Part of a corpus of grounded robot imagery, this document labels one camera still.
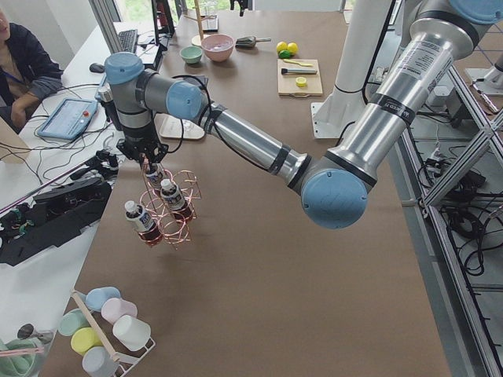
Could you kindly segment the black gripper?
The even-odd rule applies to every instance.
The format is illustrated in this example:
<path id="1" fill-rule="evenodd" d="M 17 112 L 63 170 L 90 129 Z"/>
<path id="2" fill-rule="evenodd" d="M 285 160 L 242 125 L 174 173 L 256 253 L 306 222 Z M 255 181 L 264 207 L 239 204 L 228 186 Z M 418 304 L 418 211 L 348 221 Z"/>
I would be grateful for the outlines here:
<path id="1" fill-rule="evenodd" d="M 159 162 L 168 152 L 168 145 L 160 142 L 156 132 L 138 137 L 125 135 L 125 138 L 119 139 L 116 147 L 128 159 L 137 161 L 142 170 L 148 167 L 149 161 L 149 173 L 162 170 Z"/>

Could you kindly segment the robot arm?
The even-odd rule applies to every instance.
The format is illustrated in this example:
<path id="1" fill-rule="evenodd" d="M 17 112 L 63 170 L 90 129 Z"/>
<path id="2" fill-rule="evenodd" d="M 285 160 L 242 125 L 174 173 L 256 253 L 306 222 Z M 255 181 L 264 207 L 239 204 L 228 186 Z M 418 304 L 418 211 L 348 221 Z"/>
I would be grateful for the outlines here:
<path id="1" fill-rule="evenodd" d="M 285 180 L 316 224 L 340 229 L 364 213 L 376 170 L 430 92 L 456 60 L 469 56 L 502 18 L 499 1 L 425 1 L 409 28 L 410 41 L 339 145 L 314 160 L 208 100 L 198 86 L 144 67 L 133 53 L 114 53 L 105 73 L 129 159 L 160 162 L 156 112 L 199 124 L 243 159 Z"/>

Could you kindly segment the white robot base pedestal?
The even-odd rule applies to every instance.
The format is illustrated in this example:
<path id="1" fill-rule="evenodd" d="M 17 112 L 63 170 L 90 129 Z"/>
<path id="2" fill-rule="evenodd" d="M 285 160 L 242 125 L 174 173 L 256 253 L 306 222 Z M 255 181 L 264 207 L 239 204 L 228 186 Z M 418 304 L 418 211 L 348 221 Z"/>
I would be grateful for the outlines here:
<path id="1" fill-rule="evenodd" d="M 365 108 L 365 85 L 387 32 L 395 2 L 357 1 L 336 73 L 332 93 L 311 104 L 314 136 L 340 138 L 344 127 L 355 123 Z"/>

